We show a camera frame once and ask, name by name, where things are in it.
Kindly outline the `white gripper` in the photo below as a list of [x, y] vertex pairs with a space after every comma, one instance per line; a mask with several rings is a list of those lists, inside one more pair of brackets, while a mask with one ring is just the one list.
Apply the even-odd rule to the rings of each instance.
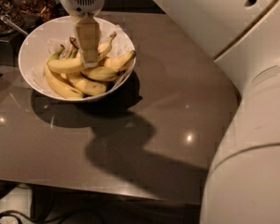
[[87, 68], [95, 67], [101, 32], [99, 23], [92, 16], [101, 11], [105, 0], [60, 0], [60, 3], [69, 15], [75, 16], [74, 34], [83, 64]]

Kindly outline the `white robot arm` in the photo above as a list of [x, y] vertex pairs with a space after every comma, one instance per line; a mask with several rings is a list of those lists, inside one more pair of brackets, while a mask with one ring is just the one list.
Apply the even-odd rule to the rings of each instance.
[[280, 0], [153, 0], [242, 102], [212, 161], [200, 224], [280, 224]]

